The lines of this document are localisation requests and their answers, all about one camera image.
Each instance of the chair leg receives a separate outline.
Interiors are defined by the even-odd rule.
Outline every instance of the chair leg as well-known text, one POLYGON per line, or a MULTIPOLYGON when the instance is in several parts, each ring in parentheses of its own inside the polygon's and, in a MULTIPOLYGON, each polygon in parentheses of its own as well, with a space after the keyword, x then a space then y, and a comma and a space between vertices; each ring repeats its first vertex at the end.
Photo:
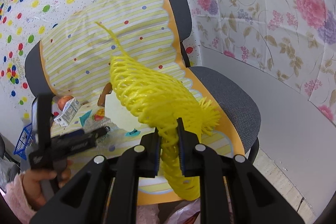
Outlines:
POLYGON ((250 149, 248 160, 253 164, 259 151, 259 139, 257 138, 250 149))

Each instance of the pink fuzzy sleeve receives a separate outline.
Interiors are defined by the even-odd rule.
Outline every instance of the pink fuzzy sleeve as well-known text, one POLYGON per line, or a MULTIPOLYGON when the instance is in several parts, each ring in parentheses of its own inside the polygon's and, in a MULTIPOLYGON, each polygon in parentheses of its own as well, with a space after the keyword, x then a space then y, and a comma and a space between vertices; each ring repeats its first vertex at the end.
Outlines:
POLYGON ((8 206, 22 224, 28 224, 36 213, 27 202, 22 186, 23 174, 16 175, 13 182, 6 186, 7 193, 4 196, 8 206))

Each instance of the gray chair seat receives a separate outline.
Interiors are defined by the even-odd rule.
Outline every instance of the gray chair seat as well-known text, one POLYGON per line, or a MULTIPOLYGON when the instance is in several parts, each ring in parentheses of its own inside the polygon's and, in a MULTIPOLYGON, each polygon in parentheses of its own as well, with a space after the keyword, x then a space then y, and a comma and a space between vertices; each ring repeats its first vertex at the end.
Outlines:
POLYGON ((236 128, 245 153, 256 141, 261 117, 256 103, 236 83, 205 67, 190 67, 236 128))

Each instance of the purple flower print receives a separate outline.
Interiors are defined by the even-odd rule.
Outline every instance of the purple flower print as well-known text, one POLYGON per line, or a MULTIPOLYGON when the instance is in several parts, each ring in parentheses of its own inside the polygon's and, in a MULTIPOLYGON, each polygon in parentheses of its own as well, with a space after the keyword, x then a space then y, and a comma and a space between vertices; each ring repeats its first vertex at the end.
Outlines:
POLYGON ((328 11, 328 19, 317 30, 319 37, 327 44, 336 43, 336 20, 331 11, 328 11))

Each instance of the blue basket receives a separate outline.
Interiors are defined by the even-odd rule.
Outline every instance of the blue basket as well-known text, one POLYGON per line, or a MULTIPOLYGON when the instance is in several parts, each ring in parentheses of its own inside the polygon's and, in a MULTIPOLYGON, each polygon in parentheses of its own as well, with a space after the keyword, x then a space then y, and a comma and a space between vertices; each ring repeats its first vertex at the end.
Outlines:
POLYGON ((15 150, 14 150, 14 155, 19 155, 21 158, 24 160, 27 160, 26 157, 26 147, 31 145, 34 142, 33 136, 32 136, 32 124, 27 125, 26 127, 23 128, 20 138, 17 141, 15 150))

